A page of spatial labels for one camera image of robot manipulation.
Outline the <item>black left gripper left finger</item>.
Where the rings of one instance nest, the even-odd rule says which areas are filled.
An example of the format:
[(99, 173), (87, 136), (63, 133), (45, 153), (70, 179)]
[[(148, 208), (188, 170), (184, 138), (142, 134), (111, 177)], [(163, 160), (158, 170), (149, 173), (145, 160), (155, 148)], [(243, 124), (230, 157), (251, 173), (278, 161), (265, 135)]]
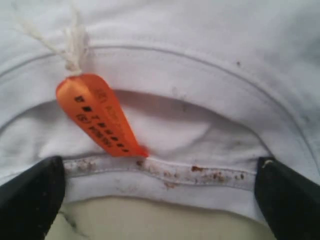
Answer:
[(63, 159), (48, 157), (0, 187), (0, 238), (43, 240), (66, 191)]

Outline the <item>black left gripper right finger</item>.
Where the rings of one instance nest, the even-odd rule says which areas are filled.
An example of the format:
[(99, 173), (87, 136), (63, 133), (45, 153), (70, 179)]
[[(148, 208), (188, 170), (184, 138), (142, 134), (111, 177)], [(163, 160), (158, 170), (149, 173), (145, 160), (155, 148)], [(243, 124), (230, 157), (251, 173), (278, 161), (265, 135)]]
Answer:
[(273, 157), (260, 157), (254, 197), (277, 240), (320, 238), (320, 186)]

